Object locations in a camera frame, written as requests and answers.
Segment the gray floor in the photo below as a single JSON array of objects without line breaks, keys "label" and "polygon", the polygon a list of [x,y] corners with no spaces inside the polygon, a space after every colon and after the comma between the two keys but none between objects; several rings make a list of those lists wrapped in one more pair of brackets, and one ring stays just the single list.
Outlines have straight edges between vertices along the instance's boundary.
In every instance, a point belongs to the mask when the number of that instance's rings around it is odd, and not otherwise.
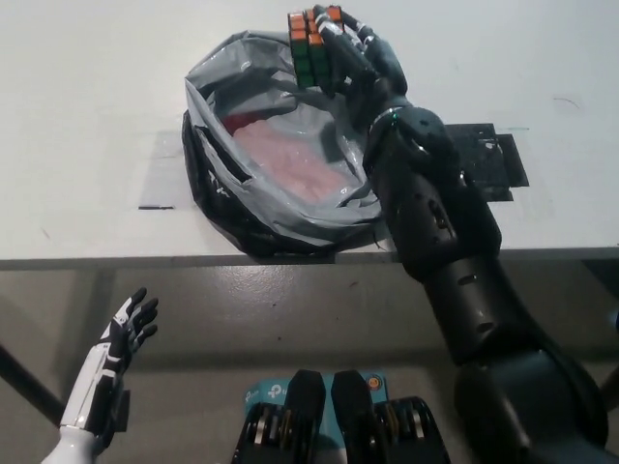
[{"label": "gray floor", "polygon": [[[510,262],[544,327],[597,380],[619,363],[618,303],[580,263]],[[244,390],[299,367],[386,372],[391,397],[431,406],[455,463],[473,462],[453,414],[454,369],[426,298],[398,265],[0,273],[0,339],[56,393],[137,287],[161,299],[160,333],[127,376],[130,431],[103,463],[226,463]],[[619,414],[609,447],[619,452]],[[56,431],[0,382],[0,462],[39,462]]]}]

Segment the robotic arm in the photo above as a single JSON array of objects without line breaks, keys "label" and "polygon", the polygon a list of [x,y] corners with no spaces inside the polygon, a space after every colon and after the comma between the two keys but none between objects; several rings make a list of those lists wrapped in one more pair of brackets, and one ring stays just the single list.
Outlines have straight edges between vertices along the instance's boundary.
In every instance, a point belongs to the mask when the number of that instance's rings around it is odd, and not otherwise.
[{"label": "robotic arm", "polygon": [[123,375],[146,338],[157,331],[158,300],[139,304],[139,289],[116,312],[81,367],[60,424],[60,441],[44,464],[90,464],[126,428],[129,392]]},{"label": "robotic arm", "polygon": [[455,403],[485,463],[616,463],[607,415],[586,371],[544,333],[501,269],[501,233],[438,116],[406,99],[395,53],[342,12],[313,15],[346,98],[368,136],[364,168],[404,269],[424,285],[454,363]]}]

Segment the green cube face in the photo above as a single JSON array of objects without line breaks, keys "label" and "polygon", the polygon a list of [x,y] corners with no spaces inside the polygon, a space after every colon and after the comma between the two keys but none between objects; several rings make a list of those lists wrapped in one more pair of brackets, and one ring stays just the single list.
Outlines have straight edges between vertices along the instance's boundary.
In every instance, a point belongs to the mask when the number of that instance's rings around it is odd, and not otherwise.
[{"label": "green cube face", "polygon": [[294,41],[290,45],[290,50],[292,51],[292,57],[298,58],[303,56],[308,56],[308,48],[310,46],[307,42],[303,41]]}]

